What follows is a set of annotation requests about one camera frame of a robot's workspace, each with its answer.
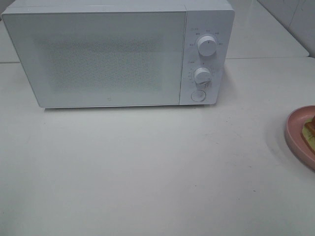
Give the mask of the white microwave oven body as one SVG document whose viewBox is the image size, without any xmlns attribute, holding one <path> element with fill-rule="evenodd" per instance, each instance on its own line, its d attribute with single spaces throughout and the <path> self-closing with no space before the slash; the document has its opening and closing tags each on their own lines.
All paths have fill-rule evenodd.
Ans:
<svg viewBox="0 0 315 236">
<path fill-rule="evenodd" d="M 225 0 L 16 0 L 7 7 L 1 17 L 4 22 L 3 17 L 7 14 L 141 12 L 184 12 L 186 14 L 180 99 L 176 105 L 215 104 L 235 17 L 232 6 Z M 209 57 L 202 56 L 197 47 L 197 40 L 205 34 L 211 34 L 217 39 L 217 50 Z M 212 76 L 211 81 L 204 85 L 197 85 L 193 78 L 194 71 L 200 67 L 208 68 Z M 191 99 L 191 94 L 196 90 L 205 91 L 204 101 L 195 102 Z"/>
</svg>

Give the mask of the toast sandwich with filling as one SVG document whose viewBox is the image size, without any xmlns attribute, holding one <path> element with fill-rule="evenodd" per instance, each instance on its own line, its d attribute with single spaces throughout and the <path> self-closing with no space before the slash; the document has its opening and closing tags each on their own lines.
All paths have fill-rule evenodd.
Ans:
<svg viewBox="0 0 315 236">
<path fill-rule="evenodd" d="M 315 118 L 306 120 L 302 128 L 302 138 L 312 152 L 315 151 Z"/>
</svg>

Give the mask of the pink round plate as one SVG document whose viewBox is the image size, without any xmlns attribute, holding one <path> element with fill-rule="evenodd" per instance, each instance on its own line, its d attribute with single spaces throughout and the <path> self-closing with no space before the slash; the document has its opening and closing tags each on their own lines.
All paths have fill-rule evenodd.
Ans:
<svg viewBox="0 0 315 236">
<path fill-rule="evenodd" d="M 309 168 L 315 168 L 315 152 L 312 152 L 302 138 L 306 120 L 315 117 L 315 107 L 305 106 L 293 111 L 285 123 L 285 140 L 288 147 Z"/>
</svg>

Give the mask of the white timer knob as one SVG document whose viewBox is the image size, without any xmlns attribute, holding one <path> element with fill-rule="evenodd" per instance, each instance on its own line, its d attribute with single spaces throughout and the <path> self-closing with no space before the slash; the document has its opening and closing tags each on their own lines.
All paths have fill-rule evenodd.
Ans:
<svg viewBox="0 0 315 236">
<path fill-rule="evenodd" d="M 204 85 L 211 81 L 211 72 L 206 67 L 200 67 L 193 73 L 194 81 L 197 85 Z"/>
</svg>

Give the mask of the white microwave door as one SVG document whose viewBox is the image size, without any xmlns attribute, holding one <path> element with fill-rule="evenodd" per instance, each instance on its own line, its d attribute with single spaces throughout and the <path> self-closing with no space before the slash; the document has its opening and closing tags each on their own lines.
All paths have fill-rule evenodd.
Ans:
<svg viewBox="0 0 315 236">
<path fill-rule="evenodd" d="M 184 12 L 3 19 L 42 108 L 179 103 Z"/>
</svg>

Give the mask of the round white door release button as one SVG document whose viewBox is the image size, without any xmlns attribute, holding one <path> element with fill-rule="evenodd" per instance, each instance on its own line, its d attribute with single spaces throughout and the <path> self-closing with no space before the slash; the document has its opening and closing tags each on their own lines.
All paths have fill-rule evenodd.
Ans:
<svg viewBox="0 0 315 236">
<path fill-rule="evenodd" d="M 206 93 L 203 90 L 196 90 L 191 94 L 191 99 L 195 102 L 202 102 L 206 98 Z"/>
</svg>

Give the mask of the upper white power knob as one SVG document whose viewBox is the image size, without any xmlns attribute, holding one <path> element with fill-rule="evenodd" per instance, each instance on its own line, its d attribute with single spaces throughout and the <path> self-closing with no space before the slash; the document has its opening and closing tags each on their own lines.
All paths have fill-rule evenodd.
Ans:
<svg viewBox="0 0 315 236">
<path fill-rule="evenodd" d="M 198 52 L 204 56 L 209 57 L 217 50 L 217 39 L 211 34 L 205 34 L 197 40 Z"/>
</svg>

